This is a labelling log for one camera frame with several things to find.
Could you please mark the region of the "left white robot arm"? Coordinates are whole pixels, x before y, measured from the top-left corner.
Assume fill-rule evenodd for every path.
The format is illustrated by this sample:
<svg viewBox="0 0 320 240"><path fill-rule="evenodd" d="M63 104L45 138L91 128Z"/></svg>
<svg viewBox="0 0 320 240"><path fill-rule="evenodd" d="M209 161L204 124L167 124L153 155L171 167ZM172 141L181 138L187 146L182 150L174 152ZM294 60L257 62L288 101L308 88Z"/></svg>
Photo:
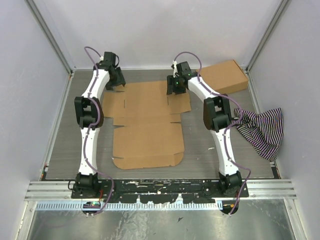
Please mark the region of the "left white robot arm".
<svg viewBox="0 0 320 240"><path fill-rule="evenodd" d="M71 188L72 198L97 198L102 187L97 168L97 143L104 114L100 103L104 90L124 86L126 81L121 68L116 64L97 63L92 78L81 96L74 99L76 122L81 133L81 160L75 183Z"/></svg>

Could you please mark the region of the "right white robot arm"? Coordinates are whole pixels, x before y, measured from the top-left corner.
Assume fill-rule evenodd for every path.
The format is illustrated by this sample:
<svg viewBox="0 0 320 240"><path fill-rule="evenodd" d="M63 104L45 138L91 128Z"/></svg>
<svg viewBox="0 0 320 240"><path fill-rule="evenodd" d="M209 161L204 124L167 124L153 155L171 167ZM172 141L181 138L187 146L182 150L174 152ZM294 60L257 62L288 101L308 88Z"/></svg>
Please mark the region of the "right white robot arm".
<svg viewBox="0 0 320 240"><path fill-rule="evenodd" d="M213 90L196 72L168 75L167 95L193 92L203 103L203 123L210 131L219 160L219 190L225 197L240 195L242 176L236 164L231 144L232 115L230 98Z"/></svg>

